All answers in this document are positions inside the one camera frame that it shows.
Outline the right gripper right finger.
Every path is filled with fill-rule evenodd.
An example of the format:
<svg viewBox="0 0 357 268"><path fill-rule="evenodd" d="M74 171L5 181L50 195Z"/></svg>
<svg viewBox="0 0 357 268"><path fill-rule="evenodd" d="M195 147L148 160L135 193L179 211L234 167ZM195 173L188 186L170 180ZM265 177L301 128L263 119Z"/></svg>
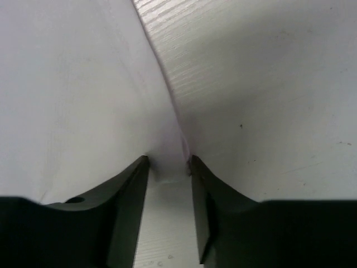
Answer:
<svg viewBox="0 0 357 268"><path fill-rule="evenodd" d="M356 201L256 202L190 160L204 267L355 267Z"/></svg>

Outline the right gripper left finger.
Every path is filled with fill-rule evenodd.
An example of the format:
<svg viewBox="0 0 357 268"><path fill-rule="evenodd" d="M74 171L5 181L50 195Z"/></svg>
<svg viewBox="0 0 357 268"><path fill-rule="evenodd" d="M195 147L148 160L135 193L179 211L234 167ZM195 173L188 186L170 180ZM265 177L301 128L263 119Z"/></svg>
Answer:
<svg viewBox="0 0 357 268"><path fill-rule="evenodd" d="M2 267L132 267L149 159L63 203L1 198Z"/></svg>

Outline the white t shirt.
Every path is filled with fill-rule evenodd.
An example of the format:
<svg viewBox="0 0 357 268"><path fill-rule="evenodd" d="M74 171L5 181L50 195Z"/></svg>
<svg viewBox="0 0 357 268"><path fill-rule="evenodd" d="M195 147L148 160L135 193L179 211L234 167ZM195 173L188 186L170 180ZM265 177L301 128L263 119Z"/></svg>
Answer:
<svg viewBox="0 0 357 268"><path fill-rule="evenodd" d="M66 201L147 155L187 174L188 148L132 1L1 2L1 195Z"/></svg>

